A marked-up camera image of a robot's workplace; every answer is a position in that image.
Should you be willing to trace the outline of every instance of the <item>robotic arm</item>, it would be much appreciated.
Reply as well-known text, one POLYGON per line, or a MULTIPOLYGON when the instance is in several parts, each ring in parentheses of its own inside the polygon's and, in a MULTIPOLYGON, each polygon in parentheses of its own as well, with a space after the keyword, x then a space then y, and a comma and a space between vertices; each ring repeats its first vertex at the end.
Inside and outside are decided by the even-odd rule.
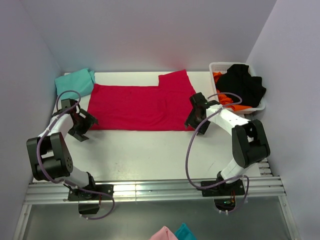
POLYGON ((250 121, 242 118, 223 108, 215 100, 207 101, 201 92, 194 94, 189 100, 193 109, 185 121, 185 126, 191 126, 197 129, 198 135, 204 135, 210 123, 217 124, 231 135, 233 155, 233 159, 226 168, 218 173, 216 181, 204 181, 201 182, 201 186, 196 186, 189 179, 187 154, 186 173, 189 182, 201 190, 204 197, 230 196, 231 193, 243 195, 243 183, 237 177, 242 176, 252 164, 270 155, 262 123, 259 120, 250 121))
MULTIPOLYGON (((61 109, 53 114, 48 128, 38 137, 27 140, 26 147, 32 174, 38 181, 49 181, 39 165, 37 155, 38 143, 43 138, 39 149, 43 168, 55 182, 63 180, 65 183, 72 183, 72 185, 66 185, 70 189, 68 201, 110 200, 113 185, 96 185, 89 172, 81 171, 73 165, 64 138, 70 134, 80 142, 85 141, 89 138, 84 134, 93 124, 98 124, 98 120, 81 109, 79 105, 77 105, 78 112, 76 108, 72 109, 75 104, 77 101, 73 99, 62 100, 61 109), (70 110, 61 116, 60 114, 66 109, 70 110)), ((99 204, 79 204, 79 213, 82 215, 96 214, 99 208, 99 204)))

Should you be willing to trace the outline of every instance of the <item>metal frame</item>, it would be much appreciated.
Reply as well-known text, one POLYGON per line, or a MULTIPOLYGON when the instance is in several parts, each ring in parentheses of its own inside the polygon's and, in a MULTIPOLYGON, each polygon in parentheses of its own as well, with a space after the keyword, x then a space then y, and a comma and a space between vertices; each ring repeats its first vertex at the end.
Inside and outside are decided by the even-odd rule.
POLYGON ((286 225, 288 227, 290 237, 292 240, 301 240, 294 216, 289 207, 288 199, 286 196, 279 196, 282 212, 285 218, 286 225))
POLYGON ((22 240, 29 220, 32 205, 23 205, 18 223, 15 228, 13 240, 22 240))
MULTIPOLYGON (((279 176, 250 177, 248 197, 279 197, 283 215, 292 240, 300 240, 293 215, 288 205, 286 192, 279 176)), ((197 179, 201 181, 214 179, 197 179)), ((203 199, 201 191, 196 190, 187 180, 155 180, 155 181, 106 181, 99 184, 114 185, 116 202, 152 202, 203 199)), ((14 240, 22 240, 32 205, 44 204, 78 204, 97 203, 98 201, 68 201, 69 189, 62 184, 37 182, 29 184, 20 218, 15 230, 14 240)))

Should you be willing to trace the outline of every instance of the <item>white wall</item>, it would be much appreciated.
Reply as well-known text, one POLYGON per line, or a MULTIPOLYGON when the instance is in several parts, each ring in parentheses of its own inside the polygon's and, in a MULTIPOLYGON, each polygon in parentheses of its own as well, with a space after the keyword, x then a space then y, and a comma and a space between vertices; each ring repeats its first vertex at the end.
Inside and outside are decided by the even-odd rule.
POLYGON ((247 62, 262 76, 270 164, 305 240, 320 239, 320 1, 278 0, 247 62))
POLYGON ((61 69, 245 62, 276 0, 21 0, 61 69))
POLYGON ((0 3, 0 233, 12 239, 31 179, 26 141, 48 123, 60 69, 18 0, 0 3))

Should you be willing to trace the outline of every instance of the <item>orange cloth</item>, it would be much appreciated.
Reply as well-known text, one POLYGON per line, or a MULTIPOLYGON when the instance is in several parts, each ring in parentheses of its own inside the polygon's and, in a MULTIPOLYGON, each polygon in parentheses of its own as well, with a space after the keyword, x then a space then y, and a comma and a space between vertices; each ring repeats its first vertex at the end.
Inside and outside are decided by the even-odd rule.
MULTIPOLYGON (((223 74, 221 72, 214 72, 213 73, 213 79, 214 79, 215 84, 218 82, 219 78, 222 75, 223 74)), ((219 94, 218 99, 222 105, 232 104, 234 102, 230 97, 227 97, 227 95, 225 95, 225 94, 219 94)), ((233 111, 241 111, 244 109, 249 109, 249 108, 251 108, 251 106, 231 105, 231 106, 228 106, 228 108, 231 108, 233 111)))

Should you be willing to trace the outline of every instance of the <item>teal cloth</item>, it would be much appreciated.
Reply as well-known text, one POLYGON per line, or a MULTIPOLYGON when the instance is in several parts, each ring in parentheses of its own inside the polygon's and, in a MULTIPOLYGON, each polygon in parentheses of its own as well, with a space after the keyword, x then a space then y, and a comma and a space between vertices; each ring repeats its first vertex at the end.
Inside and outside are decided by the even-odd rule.
MULTIPOLYGON (((84 68, 73 73, 60 76, 55 79, 56 93, 59 96, 67 90, 74 90, 80 93, 81 97, 91 94, 96 83, 95 71, 84 68)), ((77 99, 78 95, 74 92, 66 92, 61 96, 63 99, 77 99)))
POLYGON ((197 240, 185 223, 174 234, 178 240, 197 240))

